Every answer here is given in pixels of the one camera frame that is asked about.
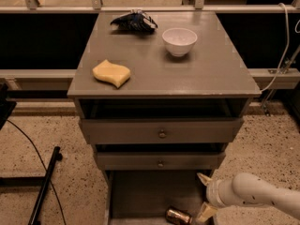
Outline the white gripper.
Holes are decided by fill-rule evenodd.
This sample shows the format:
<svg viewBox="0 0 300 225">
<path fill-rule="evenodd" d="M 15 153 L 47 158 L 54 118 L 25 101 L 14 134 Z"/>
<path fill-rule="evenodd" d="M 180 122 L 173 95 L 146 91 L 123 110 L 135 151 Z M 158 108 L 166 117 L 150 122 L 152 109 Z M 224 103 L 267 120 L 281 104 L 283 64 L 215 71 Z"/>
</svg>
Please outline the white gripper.
<svg viewBox="0 0 300 225">
<path fill-rule="evenodd" d="M 196 216 L 195 222 L 201 224 L 214 216 L 218 208 L 228 207 L 233 204 L 233 188 L 230 179 L 213 180 L 201 172 L 198 172 L 197 176 L 206 186 L 206 198 L 209 201 L 202 204 Z"/>
</svg>

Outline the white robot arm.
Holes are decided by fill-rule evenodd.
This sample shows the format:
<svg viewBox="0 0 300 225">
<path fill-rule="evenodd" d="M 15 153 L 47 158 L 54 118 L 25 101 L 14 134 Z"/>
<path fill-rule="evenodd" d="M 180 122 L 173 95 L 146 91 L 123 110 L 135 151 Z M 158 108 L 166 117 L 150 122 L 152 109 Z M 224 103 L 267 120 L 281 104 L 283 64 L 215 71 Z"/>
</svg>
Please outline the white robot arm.
<svg viewBox="0 0 300 225">
<path fill-rule="evenodd" d="M 207 198 L 196 218 L 197 223 L 213 217 L 218 209 L 233 205 L 273 206 L 293 218 L 300 219 L 300 192 L 297 190 L 275 187 L 247 172 L 241 172 L 226 180 L 214 180 L 200 172 L 197 176 L 206 186 Z"/>
</svg>

